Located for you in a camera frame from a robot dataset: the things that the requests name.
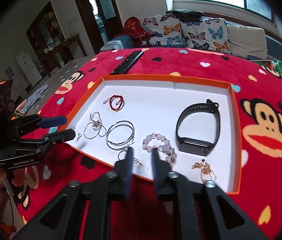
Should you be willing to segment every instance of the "pink beaded bracelet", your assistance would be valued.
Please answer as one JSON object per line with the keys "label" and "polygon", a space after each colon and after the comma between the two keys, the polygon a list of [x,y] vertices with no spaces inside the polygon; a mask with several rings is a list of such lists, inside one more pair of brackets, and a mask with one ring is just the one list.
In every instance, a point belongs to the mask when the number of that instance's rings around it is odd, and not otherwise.
{"label": "pink beaded bracelet", "polygon": [[[158,139],[164,142],[164,145],[153,145],[149,146],[149,142],[152,141],[152,139]],[[146,150],[147,152],[151,152],[153,148],[157,148],[159,151],[163,151],[166,153],[165,161],[170,164],[170,167],[173,166],[174,161],[177,158],[177,154],[175,153],[175,149],[171,147],[170,141],[164,136],[159,133],[152,133],[146,137],[146,139],[143,140],[142,149]]]}

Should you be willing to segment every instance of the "refrigerator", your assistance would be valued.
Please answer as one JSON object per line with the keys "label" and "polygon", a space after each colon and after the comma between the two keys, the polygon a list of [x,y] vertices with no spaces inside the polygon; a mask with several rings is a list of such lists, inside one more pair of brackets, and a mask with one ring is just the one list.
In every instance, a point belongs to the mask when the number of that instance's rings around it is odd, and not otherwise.
{"label": "refrigerator", "polygon": [[34,87],[42,79],[42,76],[34,65],[30,55],[27,52],[27,49],[24,48],[18,54],[16,54],[15,59],[23,71],[23,74],[29,85]]}

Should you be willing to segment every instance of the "red blanket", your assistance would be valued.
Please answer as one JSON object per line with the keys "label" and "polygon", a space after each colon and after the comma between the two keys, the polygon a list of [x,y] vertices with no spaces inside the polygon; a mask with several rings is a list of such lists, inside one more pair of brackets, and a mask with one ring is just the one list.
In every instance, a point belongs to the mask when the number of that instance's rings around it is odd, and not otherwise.
{"label": "red blanket", "polygon": [[[242,178],[231,198],[270,238],[282,227],[282,76],[247,60],[190,49],[144,49],[129,73],[173,74],[230,82],[242,128]],[[102,52],[58,89],[41,115],[68,115],[100,76],[108,75],[132,50]],[[49,130],[28,137],[41,138]],[[42,165],[27,169],[18,209],[29,221],[73,179],[96,179],[109,167],[69,146],[54,147]],[[156,200],[153,185],[133,178],[131,197],[112,205],[111,239],[172,239],[172,216]]]}

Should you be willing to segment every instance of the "red string bracelet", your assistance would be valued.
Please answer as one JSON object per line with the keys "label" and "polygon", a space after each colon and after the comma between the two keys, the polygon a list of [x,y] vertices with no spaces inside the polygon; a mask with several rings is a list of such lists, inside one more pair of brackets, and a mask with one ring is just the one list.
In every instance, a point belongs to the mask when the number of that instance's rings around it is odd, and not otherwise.
{"label": "red string bracelet", "polygon": [[[112,106],[112,102],[113,102],[113,100],[114,100],[115,98],[119,98],[119,99],[120,99],[118,102],[115,103],[116,105],[119,105],[118,108],[114,108],[114,107]],[[105,101],[103,102],[103,104],[106,104],[108,101],[110,101],[110,107],[111,107],[111,109],[112,109],[113,111],[116,111],[116,112],[121,110],[121,108],[122,108],[122,106],[123,106],[123,102],[124,102],[123,97],[122,97],[122,96],[117,96],[117,95],[111,96],[110,98],[108,98],[107,100],[105,100]]]}

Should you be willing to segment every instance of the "black cloth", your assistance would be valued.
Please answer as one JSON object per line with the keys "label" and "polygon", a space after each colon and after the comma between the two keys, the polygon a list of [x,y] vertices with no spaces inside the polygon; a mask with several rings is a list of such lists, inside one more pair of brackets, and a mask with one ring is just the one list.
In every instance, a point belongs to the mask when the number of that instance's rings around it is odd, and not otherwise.
{"label": "black cloth", "polygon": [[199,21],[200,18],[204,15],[203,12],[187,10],[187,9],[176,9],[166,12],[167,14],[172,13],[175,15],[181,22],[195,22]]}

